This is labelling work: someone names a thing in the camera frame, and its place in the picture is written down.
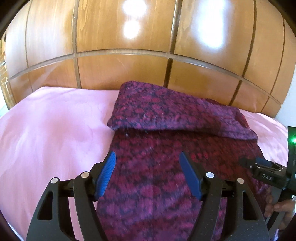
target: wood trim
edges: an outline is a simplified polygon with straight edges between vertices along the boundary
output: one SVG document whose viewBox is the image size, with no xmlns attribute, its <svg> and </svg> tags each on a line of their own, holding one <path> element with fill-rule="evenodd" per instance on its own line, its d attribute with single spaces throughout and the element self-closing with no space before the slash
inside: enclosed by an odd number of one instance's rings
<svg viewBox="0 0 296 241">
<path fill-rule="evenodd" d="M 164 87 L 168 87 L 168 83 L 170 81 L 170 73 L 172 71 L 172 65 L 173 65 L 173 60 L 171 58 L 168 59 L 168 64 L 167 64 L 167 68 L 165 71 L 165 80 L 163 82 L 163 86 Z"/>
<path fill-rule="evenodd" d="M 1 37 L 0 40 L 0 48 L 2 52 L 2 46 L 4 46 L 4 36 Z M 15 98 L 11 91 L 9 79 L 7 78 L 7 68 L 6 68 L 6 58 L 5 58 L 5 51 L 0 54 L 0 69 L 2 74 L 0 73 L 0 90 L 2 91 L 5 104 L 7 108 L 10 110 L 13 106 L 15 106 Z"/>
<path fill-rule="evenodd" d="M 79 9 L 80 0 L 75 1 L 74 11 L 73 11 L 73 21 L 72 21 L 72 45 L 73 45 L 73 54 L 74 54 L 74 69 L 77 82 L 77 88 L 81 89 L 81 79 L 79 73 L 79 65 L 77 59 L 77 19 L 78 19 L 78 9 Z"/>
<path fill-rule="evenodd" d="M 284 25 L 284 42 L 283 42 L 283 51 L 282 51 L 282 53 L 281 53 L 281 62 L 279 63 L 279 70 L 278 70 L 278 72 L 277 72 L 277 74 L 276 74 L 276 79 L 275 79 L 275 81 L 274 81 L 274 84 L 273 84 L 273 86 L 272 86 L 272 88 L 271 88 L 271 91 L 270 91 L 270 94 L 272 93 L 272 91 L 273 91 L 273 89 L 274 89 L 274 86 L 276 85 L 276 81 L 277 81 L 277 78 L 278 78 L 278 76 L 279 76 L 279 71 L 280 71 L 280 69 L 281 69 L 281 63 L 283 62 L 283 56 L 284 56 L 284 49 L 285 49 L 285 19 L 284 19 L 284 17 L 283 17 L 283 25 Z M 262 113 L 262 111 L 264 110 L 264 108 L 265 108 L 265 106 L 267 105 L 267 102 L 269 101 L 269 98 L 267 99 L 267 101 L 266 101 L 266 103 L 265 103 L 265 105 L 263 106 L 263 108 L 262 108 L 262 110 L 261 110 L 261 112 L 260 113 Z"/>
<path fill-rule="evenodd" d="M 30 2 L 28 15 L 27 15 L 27 19 L 26 19 L 26 27 L 25 27 L 25 54 L 26 54 L 27 68 L 29 68 L 28 55 L 27 55 L 27 26 L 28 26 L 28 19 L 29 19 L 29 14 L 30 14 L 32 2 L 33 2 L 33 0 L 31 0 L 31 2 Z"/>
<path fill-rule="evenodd" d="M 193 64 L 193 65 L 197 65 L 197 66 L 201 66 L 207 69 L 212 69 L 212 70 L 216 70 L 218 72 L 230 75 L 236 79 L 241 80 L 242 82 L 245 82 L 249 85 L 251 85 L 252 87 L 256 88 L 257 90 L 259 90 L 260 92 L 262 92 L 264 95 L 270 97 L 271 99 L 273 99 L 276 103 L 280 102 L 278 100 L 276 100 L 274 97 L 272 97 L 270 95 L 270 93 L 266 92 L 265 90 L 261 89 L 259 86 L 253 84 L 251 81 L 249 81 L 246 78 L 243 78 L 229 70 L 223 69 L 217 65 L 199 60 L 199 59 L 194 59 L 194 58 L 190 58 L 190 57 L 186 57 L 186 56 L 182 56 L 182 55 L 177 55 L 177 54 L 173 54 L 173 53 L 169 53 L 169 52 L 161 52 L 161 51 L 153 51 L 153 50 L 141 50 L 141 49 L 107 49 L 107 50 L 94 50 L 94 51 L 86 51 L 86 52 L 80 52 L 80 53 L 72 53 L 72 54 L 68 54 L 68 55 L 64 55 L 64 56 L 60 56 L 60 57 L 56 57 L 53 59 L 49 59 L 46 60 L 44 62 L 35 64 L 33 66 L 31 66 L 28 69 L 22 70 L 19 73 L 15 74 L 14 76 L 12 76 L 10 79 L 13 79 L 15 77 L 21 76 L 25 73 L 28 73 L 32 70 L 38 69 L 40 67 L 44 67 L 46 65 L 49 64 L 53 64 L 62 60 L 66 60 L 66 59 L 70 59 L 70 58 L 79 58 L 79 57 L 84 57 L 84 56 L 93 56 L 93 55 L 106 55 L 106 54 L 124 54 L 124 55 L 153 55 L 153 56 L 158 56 L 158 57 L 165 57 L 168 59 L 172 59 L 172 60 L 176 60 L 179 62 L 184 62 L 184 63 L 188 63 L 188 64 Z"/>
<path fill-rule="evenodd" d="M 173 25 L 172 25 L 172 32 L 171 32 L 171 36 L 170 36 L 170 53 L 175 52 L 177 34 L 178 34 L 178 29 L 179 29 L 179 24 L 180 24 L 182 3 L 183 3 L 183 0 L 176 0 Z"/>
<path fill-rule="evenodd" d="M 252 33 L 252 39 L 251 39 L 251 44 L 250 44 L 250 50 L 248 53 L 248 57 L 247 57 L 247 61 L 246 61 L 246 65 L 244 66 L 244 71 L 242 73 L 242 77 L 244 78 L 249 62 L 250 62 L 250 58 L 251 58 L 251 54 L 253 51 L 253 46 L 254 46 L 254 40 L 255 40 L 255 34 L 256 34 L 256 23 L 257 23 L 257 5 L 256 5 L 256 0 L 254 0 L 254 25 L 253 25 L 253 33 Z M 237 96 L 237 93 L 240 89 L 242 85 L 242 80 L 239 80 L 239 83 L 237 84 L 237 88 L 235 89 L 235 92 L 233 94 L 233 97 L 231 98 L 231 101 L 229 102 L 229 106 L 231 106 Z"/>
</svg>

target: silver bolt head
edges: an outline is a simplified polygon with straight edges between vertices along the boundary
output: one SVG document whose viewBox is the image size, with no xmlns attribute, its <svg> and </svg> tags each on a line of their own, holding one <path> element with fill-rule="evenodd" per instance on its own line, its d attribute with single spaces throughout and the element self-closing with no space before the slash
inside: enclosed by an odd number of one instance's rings
<svg viewBox="0 0 296 241">
<path fill-rule="evenodd" d="M 237 182 L 240 183 L 240 184 L 244 184 L 244 179 L 242 179 L 242 178 L 238 178 L 238 179 L 237 179 Z"/>
<path fill-rule="evenodd" d="M 84 172 L 84 173 L 82 173 L 82 174 L 81 174 L 81 177 L 82 177 L 82 178 L 87 178 L 87 177 L 89 177 L 89 172 Z"/>
<path fill-rule="evenodd" d="M 57 177 L 54 177 L 53 179 L 51 179 L 51 183 L 52 184 L 55 184 L 55 183 L 57 183 L 57 181 L 58 181 L 59 179 L 57 178 Z"/>
<path fill-rule="evenodd" d="M 214 173 L 212 173 L 212 172 L 207 172 L 207 173 L 206 173 L 206 176 L 207 176 L 208 178 L 213 178 L 215 175 L 214 175 Z"/>
</svg>

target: white wall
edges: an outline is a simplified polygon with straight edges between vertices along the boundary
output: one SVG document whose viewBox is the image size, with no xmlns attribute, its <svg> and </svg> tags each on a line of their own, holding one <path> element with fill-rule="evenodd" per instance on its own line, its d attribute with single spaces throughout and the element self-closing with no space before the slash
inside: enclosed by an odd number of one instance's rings
<svg viewBox="0 0 296 241">
<path fill-rule="evenodd" d="M 284 126 L 296 127 L 296 68 L 289 92 L 276 119 Z"/>
</svg>

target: finger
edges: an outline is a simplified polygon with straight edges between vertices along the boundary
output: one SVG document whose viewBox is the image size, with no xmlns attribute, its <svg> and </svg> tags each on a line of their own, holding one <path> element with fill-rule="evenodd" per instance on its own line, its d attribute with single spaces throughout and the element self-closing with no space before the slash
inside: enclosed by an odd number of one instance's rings
<svg viewBox="0 0 296 241">
<path fill-rule="evenodd" d="M 268 212 L 268 211 L 266 211 L 266 212 L 264 213 L 264 216 L 267 217 L 267 218 L 270 217 L 271 215 L 272 215 L 272 213 L 271 213 L 271 212 Z"/>
<path fill-rule="evenodd" d="M 293 212 L 294 209 L 295 201 L 293 199 L 287 199 L 274 205 L 274 210 L 276 212 Z"/>
<path fill-rule="evenodd" d="M 269 194 L 266 196 L 265 201 L 266 201 L 266 203 L 272 203 L 273 199 L 274 199 L 273 196 Z"/>
<path fill-rule="evenodd" d="M 291 222 L 292 218 L 294 215 L 290 215 L 290 213 L 286 213 L 284 218 L 283 218 L 283 224 L 285 226 L 288 226 L 288 224 Z"/>
<path fill-rule="evenodd" d="M 284 230 L 287 227 L 287 225 L 285 225 L 284 222 L 281 222 L 281 224 L 279 225 L 278 229 L 279 230 Z"/>
<path fill-rule="evenodd" d="M 266 194 L 271 194 L 271 187 L 267 188 Z"/>
<path fill-rule="evenodd" d="M 265 211 L 272 213 L 274 211 L 274 206 L 272 204 L 266 204 Z"/>
</svg>

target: black gripper frame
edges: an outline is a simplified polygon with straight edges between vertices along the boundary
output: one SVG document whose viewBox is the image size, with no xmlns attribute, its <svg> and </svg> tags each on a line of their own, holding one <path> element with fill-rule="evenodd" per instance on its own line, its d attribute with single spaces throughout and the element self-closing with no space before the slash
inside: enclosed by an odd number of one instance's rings
<svg viewBox="0 0 296 241">
<path fill-rule="evenodd" d="M 222 197 L 227 197 L 220 241 L 269 241 L 261 209 L 246 182 L 226 181 L 207 175 L 203 166 L 182 152 L 180 164 L 192 195 L 203 201 L 188 241 L 210 241 L 215 231 Z"/>
<path fill-rule="evenodd" d="M 293 141 L 295 139 L 296 128 L 289 126 L 287 167 L 259 157 L 255 159 L 241 158 L 239 160 L 241 166 L 251 171 L 253 178 L 281 189 L 278 202 L 291 199 L 293 195 L 296 195 L 296 143 Z M 272 213 L 266 224 L 271 234 L 275 232 L 274 225 L 279 225 L 282 218 L 279 212 Z"/>
<path fill-rule="evenodd" d="M 96 163 L 90 172 L 84 172 L 75 179 L 60 181 L 53 178 L 48 183 L 33 214 L 27 241 L 73 241 L 69 197 L 74 197 L 79 225 L 85 241 L 107 241 L 93 202 L 97 201 L 96 183 L 99 174 L 109 158 Z"/>
</svg>

